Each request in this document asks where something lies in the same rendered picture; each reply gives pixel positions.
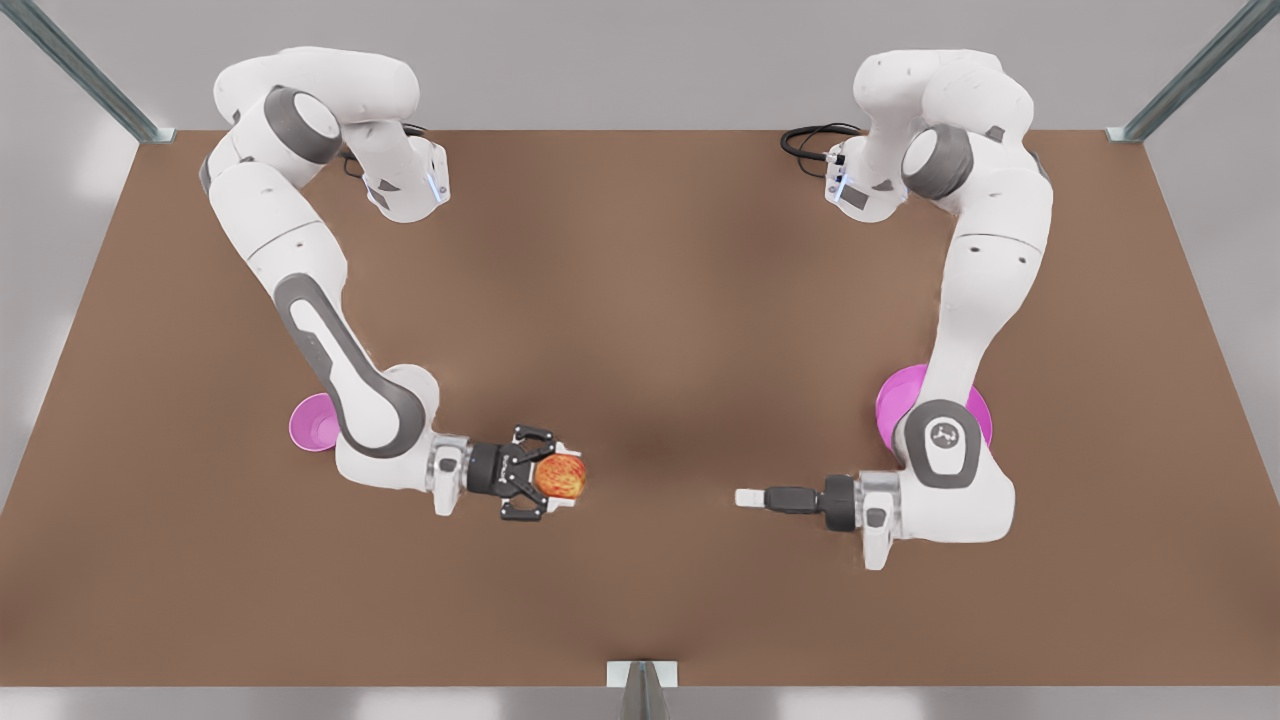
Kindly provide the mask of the red yellow apple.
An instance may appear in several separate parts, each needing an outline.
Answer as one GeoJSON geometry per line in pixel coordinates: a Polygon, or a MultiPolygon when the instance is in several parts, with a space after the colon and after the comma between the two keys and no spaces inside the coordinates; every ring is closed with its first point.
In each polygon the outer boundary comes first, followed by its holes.
{"type": "Polygon", "coordinates": [[[585,462],[577,455],[553,454],[536,465],[534,483],[549,498],[576,500],[585,489],[585,462]]]}

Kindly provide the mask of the pink plate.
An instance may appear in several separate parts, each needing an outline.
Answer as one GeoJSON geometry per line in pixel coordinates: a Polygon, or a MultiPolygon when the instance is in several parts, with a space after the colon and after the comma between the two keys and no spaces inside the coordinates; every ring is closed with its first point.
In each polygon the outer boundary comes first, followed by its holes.
{"type": "MultiPolygon", "coordinates": [[[[876,424],[883,445],[895,451],[893,433],[899,423],[915,404],[927,372],[925,364],[905,366],[890,375],[876,398],[876,424]]],[[[977,387],[972,387],[965,402],[966,410],[977,419],[984,442],[993,439],[993,420],[988,404],[977,387]]]]}

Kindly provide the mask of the pink bowl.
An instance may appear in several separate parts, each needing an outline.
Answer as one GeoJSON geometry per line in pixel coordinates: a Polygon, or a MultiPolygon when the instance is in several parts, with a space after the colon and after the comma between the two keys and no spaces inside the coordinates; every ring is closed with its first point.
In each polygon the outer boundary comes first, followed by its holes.
{"type": "Polygon", "coordinates": [[[325,452],[337,446],[340,420],[337,406],[328,393],[308,396],[291,414],[288,421],[291,441],[307,452],[325,452]]]}

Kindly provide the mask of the silver frame post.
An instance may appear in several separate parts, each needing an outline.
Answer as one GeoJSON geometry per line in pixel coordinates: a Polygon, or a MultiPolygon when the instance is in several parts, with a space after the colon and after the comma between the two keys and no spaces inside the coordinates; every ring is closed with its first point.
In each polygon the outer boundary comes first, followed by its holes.
{"type": "Polygon", "coordinates": [[[3,13],[138,143],[170,143],[177,132],[156,126],[35,0],[0,0],[3,13]]]}
{"type": "Polygon", "coordinates": [[[1143,143],[1254,36],[1280,17],[1280,0],[1247,0],[1216,35],[1124,126],[1108,127],[1112,143],[1143,143]]]}
{"type": "Polygon", "coordinates": [[[671,720],[666,691],[678,685],[678,662],[611,660],[605,685],[622,689],[618,720],[671,720]]]}

